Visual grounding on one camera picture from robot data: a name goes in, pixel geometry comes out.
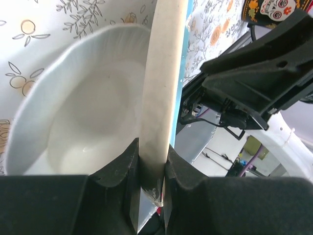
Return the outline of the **red bowl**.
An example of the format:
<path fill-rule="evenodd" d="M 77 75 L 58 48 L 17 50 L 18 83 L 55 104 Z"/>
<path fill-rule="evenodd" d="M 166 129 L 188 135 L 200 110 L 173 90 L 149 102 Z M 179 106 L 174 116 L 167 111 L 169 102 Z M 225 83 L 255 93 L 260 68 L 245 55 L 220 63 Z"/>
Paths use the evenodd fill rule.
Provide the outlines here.
<path fill-rule="evenodd" d="M 312 0 L 245 0 L 241 19 L 248 24 L 273 29 L 296 9 L 309 12 L 312 7 Z"/>

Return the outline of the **cream and blue plate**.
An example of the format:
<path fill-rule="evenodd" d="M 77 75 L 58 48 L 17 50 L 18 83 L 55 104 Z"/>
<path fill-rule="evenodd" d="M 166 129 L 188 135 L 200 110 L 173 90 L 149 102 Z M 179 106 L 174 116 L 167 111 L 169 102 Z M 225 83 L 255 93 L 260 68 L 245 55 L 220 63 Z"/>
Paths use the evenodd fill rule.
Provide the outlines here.
<path fill-rule="evenodd" d="M 172 136 L 179 73 L 190 0 L 156 3 L 148 47 L 139 133 L 140 184 L 148 199 L 163 205 L 165 164 Z"/>

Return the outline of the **white deep paper plate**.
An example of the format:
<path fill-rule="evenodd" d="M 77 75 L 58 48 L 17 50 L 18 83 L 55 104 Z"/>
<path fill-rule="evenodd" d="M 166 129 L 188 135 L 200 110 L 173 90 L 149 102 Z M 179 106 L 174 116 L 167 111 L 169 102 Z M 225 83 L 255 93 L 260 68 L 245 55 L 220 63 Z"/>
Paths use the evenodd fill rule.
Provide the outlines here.
<path fill-rule="evenodd" d="M 93 174 L 138 136 L 150 31 L 106 26 L 70 46 L 15 115 L 6 175 Z"/>

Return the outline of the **floral table mat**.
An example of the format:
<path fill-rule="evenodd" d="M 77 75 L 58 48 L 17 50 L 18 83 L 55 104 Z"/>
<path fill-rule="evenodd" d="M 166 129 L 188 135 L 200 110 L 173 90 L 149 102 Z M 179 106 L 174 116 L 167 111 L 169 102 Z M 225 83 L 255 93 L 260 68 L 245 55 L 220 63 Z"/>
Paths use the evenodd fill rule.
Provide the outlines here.
<path fill-rule="evenodd" d="M 241 0 L 192 0 L 183 84 L 247 32 Z M 0 3 L 0 149 L 14 114 L 46 67 L 70 44 L 116 23 L 152 25 L 154 0 L 3 0 Z"/>

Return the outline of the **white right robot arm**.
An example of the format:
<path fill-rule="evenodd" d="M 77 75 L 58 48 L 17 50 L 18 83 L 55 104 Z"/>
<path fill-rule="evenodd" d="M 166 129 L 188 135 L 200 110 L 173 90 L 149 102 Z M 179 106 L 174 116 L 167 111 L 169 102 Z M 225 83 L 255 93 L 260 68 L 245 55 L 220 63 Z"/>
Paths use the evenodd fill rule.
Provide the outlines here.
<path fill-rule="evenodd" d="M 218 127 L 255 137 L 290 176 L 313 178 L 313 155 L 281 111 L 313 92 L 313 19 L 296 10 L 260 39 L 206 61 L 182 90 L 178 122 L 199 122 L 204 105 L 220 115 Z"/>

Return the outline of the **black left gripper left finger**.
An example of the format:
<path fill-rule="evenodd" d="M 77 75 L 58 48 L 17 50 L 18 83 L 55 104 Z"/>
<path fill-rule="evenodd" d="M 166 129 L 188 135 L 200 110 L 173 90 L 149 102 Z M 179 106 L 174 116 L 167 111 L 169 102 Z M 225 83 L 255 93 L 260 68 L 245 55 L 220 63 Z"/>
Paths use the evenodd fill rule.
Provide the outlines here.
<path fill-rule="evenodd" d="M 135 235 L 139 140 L 92 175 L 2 176 L 3 235 Z"/>

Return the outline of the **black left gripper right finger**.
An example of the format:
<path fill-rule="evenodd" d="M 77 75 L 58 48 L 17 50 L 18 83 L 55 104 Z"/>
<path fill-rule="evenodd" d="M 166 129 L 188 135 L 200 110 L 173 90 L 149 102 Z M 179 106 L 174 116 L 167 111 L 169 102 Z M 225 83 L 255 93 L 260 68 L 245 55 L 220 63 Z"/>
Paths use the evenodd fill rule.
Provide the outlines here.
<path fill-rule="evenodd" d="M 169 149 L 168 235 L 310 235 L 313 186 L 294 177 L 208 177 Z"/>

